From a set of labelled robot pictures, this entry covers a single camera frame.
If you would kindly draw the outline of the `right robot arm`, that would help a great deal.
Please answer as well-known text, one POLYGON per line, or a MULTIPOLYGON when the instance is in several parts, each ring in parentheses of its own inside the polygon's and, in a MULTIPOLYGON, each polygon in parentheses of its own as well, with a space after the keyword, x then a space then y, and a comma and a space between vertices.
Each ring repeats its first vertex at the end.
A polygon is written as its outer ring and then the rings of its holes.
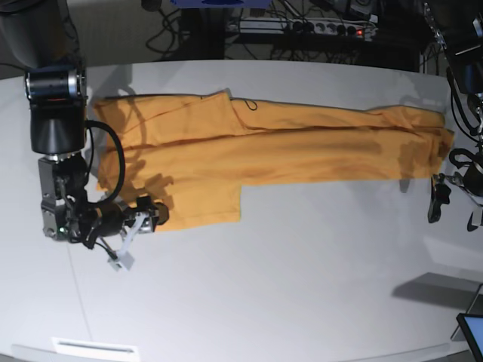
POLYGON ((30 110, 31 148, 41 155, 38 169, 45 236, 93 249, 101 238, 154 232, 169 219, 168 208, 149 196, 134 207, 116 198, 124 185, 125 154, 108 125, 86 117, 85 62, 67 6, 58 1, 3 1, 1 30, 24 68, 30 110), (93 162, 82 156, 94 128, 111 136, 118 156, 118 179, 103 200, 91 202, 85 189, 93 162))

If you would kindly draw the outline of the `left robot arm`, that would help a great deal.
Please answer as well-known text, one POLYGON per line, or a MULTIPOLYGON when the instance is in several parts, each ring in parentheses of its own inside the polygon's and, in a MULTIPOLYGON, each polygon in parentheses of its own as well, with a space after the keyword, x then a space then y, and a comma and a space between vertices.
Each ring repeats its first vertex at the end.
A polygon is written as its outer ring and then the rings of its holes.
POLYGON ((476 152, 455 148, 449 161, 466 172, 432 175, 427 219, 441 218, 441 206, 450 203, 449 185, 462 190, 475 205, 466 229, 482 227, 482 2, 425 1, 424 16, 448 62, 451 112, 459 114, 460 130, 475 142, 476 152))

